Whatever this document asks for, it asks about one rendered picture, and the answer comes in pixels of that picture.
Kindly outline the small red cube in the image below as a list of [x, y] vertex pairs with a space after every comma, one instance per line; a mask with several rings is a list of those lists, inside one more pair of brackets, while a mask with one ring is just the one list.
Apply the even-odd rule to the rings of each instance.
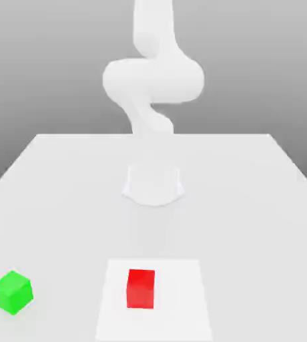
[[126, 287], [127, 308], [154, 308], [155, 276], [156, 272], [154, 270], [129, 270]]

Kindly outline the small green cube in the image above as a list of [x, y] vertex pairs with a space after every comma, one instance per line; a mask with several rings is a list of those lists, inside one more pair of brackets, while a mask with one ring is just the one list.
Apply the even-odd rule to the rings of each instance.
[[0, 278], [0, 309], [16, 315], [32, 300], [33, 289], [27, 277], [16, 271], [9, 271]]

